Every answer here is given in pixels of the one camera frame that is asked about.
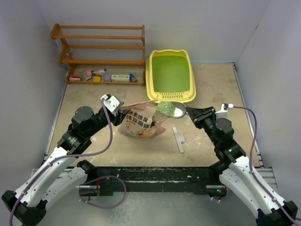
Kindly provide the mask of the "grey metal litter scoop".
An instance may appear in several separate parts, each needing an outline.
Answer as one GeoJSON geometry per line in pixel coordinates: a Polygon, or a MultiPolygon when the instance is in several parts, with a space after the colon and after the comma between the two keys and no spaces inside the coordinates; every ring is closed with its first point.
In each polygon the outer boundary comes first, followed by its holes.
{"type": "Polygon", "coordinates": [[[186,105],[181,102],[172,102],[175,104],[175,113],[173,117],[170,118],[181,118],[186,114],[186,105]]]}

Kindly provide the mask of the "pink cat litter bag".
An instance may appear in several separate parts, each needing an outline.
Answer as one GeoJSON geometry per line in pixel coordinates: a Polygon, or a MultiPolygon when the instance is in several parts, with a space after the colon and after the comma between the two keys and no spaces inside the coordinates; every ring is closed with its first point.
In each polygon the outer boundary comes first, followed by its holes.
{"type": "Polygon", "coordinates": [[[128,137],[153,138],[166,129],[162,123],[167,116],[157,111],[154,101],[139,102],[123,106],[122,110],[128,110],[123,122],[118,129],[120,134],[128,137]]]}

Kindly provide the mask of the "white bag sealing clip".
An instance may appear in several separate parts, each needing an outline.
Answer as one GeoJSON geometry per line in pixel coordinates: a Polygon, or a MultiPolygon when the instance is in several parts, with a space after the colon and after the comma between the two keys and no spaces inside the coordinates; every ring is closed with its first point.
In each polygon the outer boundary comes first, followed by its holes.
{"type": "Polygon", "coordinates": [[[176,142],[177,142],[179,152],[184,153],[184,148],[182,146],[182,144],[185,142],[184,135],[179,134],[176,127],[173,127],[173,133],[174,133],[174,137],[175,137],[176,142]]]}

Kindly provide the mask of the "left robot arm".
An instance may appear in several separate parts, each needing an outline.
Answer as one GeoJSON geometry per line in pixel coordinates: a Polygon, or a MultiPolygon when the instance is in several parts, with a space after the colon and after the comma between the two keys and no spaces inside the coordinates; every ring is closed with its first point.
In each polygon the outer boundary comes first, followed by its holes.
{"type": "Polygon", "coordinates": [[[88,106],[77,109],[67,132],[35,174],[15,191],[7,190],[2,195],[1,199],[10,211],[9,225],[16,218],[23,226],[36,226],[70,190],[83,183],[93,184],[97,173],[88,161],[81,161],[62,178],[59,175],[77,158],[87,156],[84,151],[91,145],[94,134],[106,126],[120,125],[127,112],[106,104],[98,113],[88,106]]]}

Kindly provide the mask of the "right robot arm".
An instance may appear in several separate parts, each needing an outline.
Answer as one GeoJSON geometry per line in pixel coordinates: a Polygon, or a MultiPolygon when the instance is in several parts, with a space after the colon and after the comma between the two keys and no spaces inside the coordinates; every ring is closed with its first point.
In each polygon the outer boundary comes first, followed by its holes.
{"type": "Polygon", "coordinates": [[[219,159],[211,166],[210,181],[227,186],[252,212],[258,226],[296,226],[296,204],[286,201],[264,180],[233,138],[234,129],[228,119],[233,108],[232,104],[223,104],[220,111],[214,107],[186,108],[195,127],[208,135],[219,159]]]}

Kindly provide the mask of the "green litter granules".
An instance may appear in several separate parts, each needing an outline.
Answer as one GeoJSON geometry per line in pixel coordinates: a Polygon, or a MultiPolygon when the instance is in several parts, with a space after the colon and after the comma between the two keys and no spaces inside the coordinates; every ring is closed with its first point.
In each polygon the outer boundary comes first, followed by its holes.
{"type": "Polygon", "coordinates": [[[173,117],[175,113],[175,104],[172,102],[160,102],[157,111],[161,114],[173,117]]]}

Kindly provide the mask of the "white rectangular box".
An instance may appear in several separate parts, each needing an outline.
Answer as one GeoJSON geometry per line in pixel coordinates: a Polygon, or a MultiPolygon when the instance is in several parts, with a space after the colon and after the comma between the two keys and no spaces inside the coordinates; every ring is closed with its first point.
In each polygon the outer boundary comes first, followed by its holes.
{"type": "Polygon", "coordinates": [[[112,74],[111,81],[113,82],[130,82],[129,74],[112,74]]]}

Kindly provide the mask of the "yellow green litter box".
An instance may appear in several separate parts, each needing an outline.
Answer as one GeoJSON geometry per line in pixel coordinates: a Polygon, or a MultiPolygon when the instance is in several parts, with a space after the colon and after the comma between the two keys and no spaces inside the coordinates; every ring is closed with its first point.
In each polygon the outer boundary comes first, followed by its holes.
{"type": "Polygon", "coordinates": [[[146,62],[146,90],[156,102],[191,102],[196,84],[190,57],[184,49],[154,50],[146,62]]]}

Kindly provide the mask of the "red white small box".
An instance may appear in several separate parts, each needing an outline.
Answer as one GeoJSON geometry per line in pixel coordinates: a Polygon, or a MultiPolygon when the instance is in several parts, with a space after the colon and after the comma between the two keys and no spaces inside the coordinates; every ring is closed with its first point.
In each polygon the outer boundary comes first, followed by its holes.
{"type": "Polygon", "coordinates": [[[72,75],[69,77],[69,81],[81,81],[81,77],[72,75]]]}

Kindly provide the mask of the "blue grey bottle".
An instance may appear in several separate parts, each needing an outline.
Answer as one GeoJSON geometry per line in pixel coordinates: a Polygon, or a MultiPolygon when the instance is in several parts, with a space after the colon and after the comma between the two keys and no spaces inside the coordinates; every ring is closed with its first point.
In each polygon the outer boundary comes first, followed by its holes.
{"type": "Polygon", "coordinates": [[[133,74],[130,74],[129,76],[130,76],[131,82],[137,82],[137,79],[134,77],[133,74]]]}

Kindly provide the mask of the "clear plastic cup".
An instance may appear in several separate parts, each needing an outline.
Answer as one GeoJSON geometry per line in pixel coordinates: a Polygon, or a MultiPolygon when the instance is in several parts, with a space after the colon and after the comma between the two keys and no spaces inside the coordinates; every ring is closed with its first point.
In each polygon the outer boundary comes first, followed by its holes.
{"type": "Polygon", "coordinates": [[[108,71],[105,71],[102,73],[102,81],[103,82],[111,82],[111,73],[108,71]]]}

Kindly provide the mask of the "yellow sponge block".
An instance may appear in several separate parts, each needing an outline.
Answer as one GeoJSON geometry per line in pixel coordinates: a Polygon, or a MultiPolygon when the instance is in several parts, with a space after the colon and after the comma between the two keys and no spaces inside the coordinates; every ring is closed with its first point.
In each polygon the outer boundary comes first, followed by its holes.
{"type": "Polygon", "coordinates": [[[101,76],[94,76],[93,77],[93,82],[101,82],[101,76]]]}

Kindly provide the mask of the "pink small package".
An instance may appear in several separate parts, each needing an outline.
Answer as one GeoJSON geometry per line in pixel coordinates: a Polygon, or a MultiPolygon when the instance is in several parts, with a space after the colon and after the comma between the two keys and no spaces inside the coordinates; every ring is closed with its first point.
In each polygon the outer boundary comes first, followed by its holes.
{"type": "Polygon", "coordinates": [[[86,78],[87,80],[91,79],[93,76],[92,76],[92,71],[91,70],[86,70],[86,78]]]}

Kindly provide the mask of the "wooden shelf rack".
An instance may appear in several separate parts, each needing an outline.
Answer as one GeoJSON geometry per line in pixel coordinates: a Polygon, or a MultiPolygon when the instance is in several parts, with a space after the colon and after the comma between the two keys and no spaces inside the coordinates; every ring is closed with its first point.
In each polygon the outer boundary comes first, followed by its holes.
{"type": "Polygon", "coordinates": [[[138,85],[146,85],[146,60],[145,60],[145,26],[99,26],[99,25],[60,25],[54,24],[50,36],[52,39],[60,39],[62,50],[59,56],[59,62],[67,64],[68,74],[67,83],[77,83],[70,81],[69,78],[75,72],[77,65],[110,65],[110,66],[140,66],[143,68],[142,81],[138,85]],[[141,35],[66,35],[62,29],[99,29],[99,30],[139,30],[141,35]],[[140,40],[140,46],[110,46],[110,45],[70,45],[67,39],[88,39],[88,40],[140,40]],[[124,49],[142,51],[141,60],[105,60],[105,59],[75,59],[71,54],[71,49],[124,49]]]}

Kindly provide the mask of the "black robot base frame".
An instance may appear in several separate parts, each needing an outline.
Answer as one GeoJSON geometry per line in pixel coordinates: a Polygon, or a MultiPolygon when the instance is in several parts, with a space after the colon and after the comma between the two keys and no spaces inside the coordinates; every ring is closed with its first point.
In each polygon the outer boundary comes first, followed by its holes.
{"type": "Polygon", "coordinates": [[[123,191],[193,193],[222,200],[231,194],[210,167],[96,167],[87,160],[77,167],[87,173],[86,186],[99,196],[123,191]]]}

